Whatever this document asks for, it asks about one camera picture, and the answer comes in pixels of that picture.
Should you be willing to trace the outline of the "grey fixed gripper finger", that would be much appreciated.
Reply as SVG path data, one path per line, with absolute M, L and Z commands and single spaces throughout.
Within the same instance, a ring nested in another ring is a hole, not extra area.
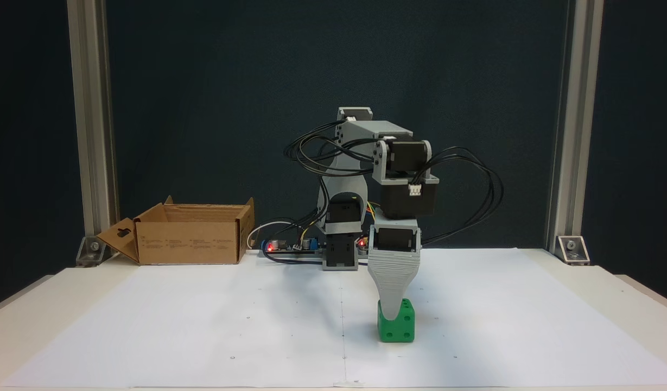
M 419 252 L 369 253 L 367 270 L 376 284 L 385 319 L 393 321 L 398 316 L 406 289 L 417 275 L 420 263 Z

